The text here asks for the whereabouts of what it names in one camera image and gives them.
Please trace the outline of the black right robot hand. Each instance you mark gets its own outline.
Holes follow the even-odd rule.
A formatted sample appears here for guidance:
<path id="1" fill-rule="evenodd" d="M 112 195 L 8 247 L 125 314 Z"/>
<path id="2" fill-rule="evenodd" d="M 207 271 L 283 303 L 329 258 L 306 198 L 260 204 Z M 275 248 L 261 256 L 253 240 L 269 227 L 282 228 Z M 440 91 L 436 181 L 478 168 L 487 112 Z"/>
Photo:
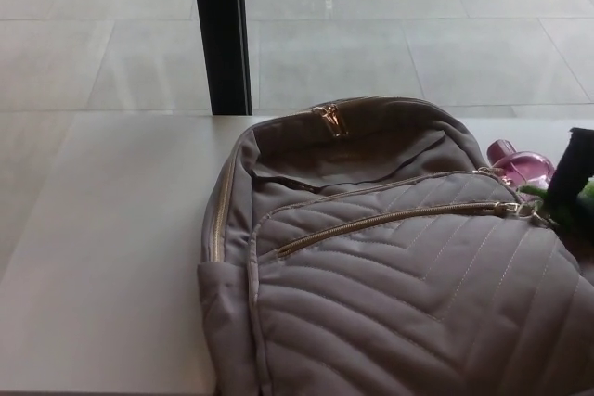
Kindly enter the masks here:
<path id="1" fill-rule="evenodd" d="M 559 226 L 593 243 L 593 131 L 572 128 L 553 174 L 545 208 Z"/>

